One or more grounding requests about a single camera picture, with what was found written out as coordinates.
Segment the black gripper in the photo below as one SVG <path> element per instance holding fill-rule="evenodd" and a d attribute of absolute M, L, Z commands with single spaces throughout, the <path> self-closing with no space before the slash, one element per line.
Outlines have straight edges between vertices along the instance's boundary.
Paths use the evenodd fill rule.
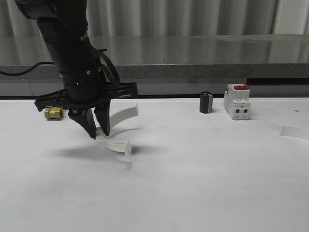
<path fill-rule="evenodd" d="M 121 83 L 114 67 L 101 65 L 85 72 L 63 73 L 64 89 L 39 96 L 35 105 L 39 111 L 48 107 L 69 109 L 69 118 L 96 139 L 96 125 L 90 108 L 95 107 L 96 119 L 106 136 L 110 135 L 111 99 L 137 97 L 137 84 Z"/>

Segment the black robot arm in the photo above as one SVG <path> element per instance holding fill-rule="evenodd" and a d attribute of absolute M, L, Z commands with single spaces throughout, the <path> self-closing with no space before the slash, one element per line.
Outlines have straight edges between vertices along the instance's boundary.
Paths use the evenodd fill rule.
<path fill-rule="evenodd" d="M 64 107 L 70 119 L 81 125 L 91 138 L 99 124 L 110 133 L 112 99 L 138 95 L 136 83 L 122 83 L 105 50 L 95 49 L 87 35 L 85 0 L 18 0 L 16 5 L 28 19 L 35 20 L 55 64 L 64 88 L 42 95 L 39 111 Z"/>

